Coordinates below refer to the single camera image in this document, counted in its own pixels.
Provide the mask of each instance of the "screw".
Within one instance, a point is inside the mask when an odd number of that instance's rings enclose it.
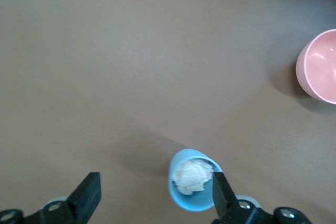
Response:
[[[58,209],[60,207],[61,203],[60,202],[57,202],[57,203],[54,203],[54,204],[51,204],[48,208],[49,211],[54,211],[56,209]]]
[[[280,210],[282,215],[287,217],[287,218],[294,218],[294,214],[292,213],[292,211],[288,210],[288,209],[282,209]]]
[[[250,209],[251,205],[247,201],[240,201],[239,206],[243,209]]]
[[[1,216],[0,221],[6,221],[6,220],[9,220],[9,219],[12,219],[12,217],[14,216],[14,214],[15,214],[14,211],[12,211],[12,212],[10,212],[8,214],[5,214],[5,215]]]

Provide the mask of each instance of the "white food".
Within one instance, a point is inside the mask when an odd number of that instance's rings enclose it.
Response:
[[[201,159],[192,159],[177,169],[173,181],[181,193],[190,195],[194,191],[204,191],[204,183],[211,179],[213,172],[211,164]]]

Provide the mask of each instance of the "bowl rim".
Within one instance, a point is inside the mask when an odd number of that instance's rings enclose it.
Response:
[[[318,36],[316,36],[310,43],[309,43],[309,46],[306,50],[306,52],[304,53],[304,61],[303,61],[303,71],[304,71],[304,75],[305,75],[305,78],[307,80],[307,83],[309,85],[309,88],[314,92],[315,95],[317,95],[321,100],[325,101],[325,102],[328,102],[328,103],[332,103],[332,104],[336,104],[336,101],[331,101],[331,100],[328,100],[324,97],[322,97],[314,88],[313,86],[311,85],[310,81],[309,81],[309,78],[308,78],[308,75],[307,75],[307,57],[308,57],[308,53],[310,51],[310,48],[312,47],[312,45],[316,42],[316,40],[318,40],[319,38],[321,38],[323,35],[325,34],[328,34],[328,33],[332,33],[332,32],[335,32],[336,33],[336,29],[330,29],[330,30],[327,30],[327,31],[324,31],[322,33],[320,33]]]

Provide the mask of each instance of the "pink bowl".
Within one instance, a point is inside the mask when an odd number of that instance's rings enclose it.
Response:
[[[336,29],[321,33],[305,46],[296,63],[296,76],[308,95],[336,104]]]

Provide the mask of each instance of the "blue cup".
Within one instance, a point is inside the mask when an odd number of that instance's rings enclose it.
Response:
[[[204,191],[195,191],[191,195],[184,195],[177,189],[173,182],[173,176],[176,170],[185,162],[191,159],[203,159],[210,162],[215,172],[223,172],[221,167],[211,158],[194,149],[183,149],[177,152],[172,158],[169,166],[168,188],[173,200],[185,210],[192,212],[200,212],[208,210],[214,206],[212,197],[213,179],[204,184]]]

